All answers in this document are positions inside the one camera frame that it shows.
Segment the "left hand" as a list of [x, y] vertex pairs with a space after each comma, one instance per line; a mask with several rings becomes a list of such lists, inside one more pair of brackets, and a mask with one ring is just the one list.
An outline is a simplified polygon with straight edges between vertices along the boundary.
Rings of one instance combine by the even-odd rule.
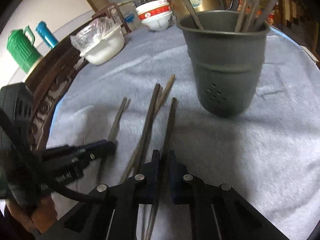
[[29, 233], [35, 229], [44, 233], [57, 221], [57, 211], [52, 197], [42, 198], [31, 215], [28, 215], [15, 201], [8, 199], [5, 202], [12, 217]]

